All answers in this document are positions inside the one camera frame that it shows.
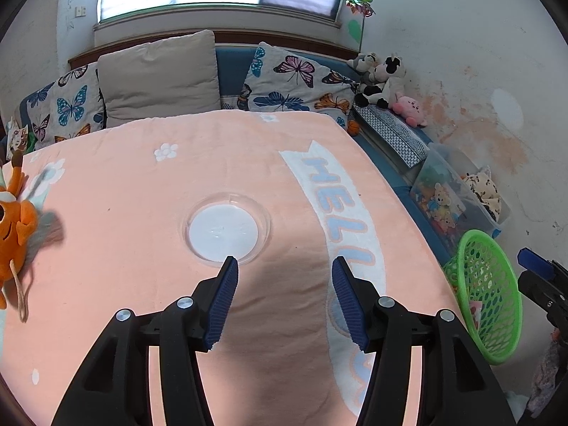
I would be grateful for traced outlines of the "grey sleeve forearm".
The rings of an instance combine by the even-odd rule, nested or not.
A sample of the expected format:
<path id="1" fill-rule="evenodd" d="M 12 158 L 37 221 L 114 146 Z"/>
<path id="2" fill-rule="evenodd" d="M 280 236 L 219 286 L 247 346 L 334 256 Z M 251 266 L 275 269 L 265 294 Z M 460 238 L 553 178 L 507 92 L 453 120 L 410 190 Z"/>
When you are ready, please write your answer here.
<path id="1" fill-rule="evenodd" d="M 566 374 L 567 347 L 553 340 L 533 376 L 530 399 L 526 404 L 532 417 L 537 417 L 550 404 Z"/>

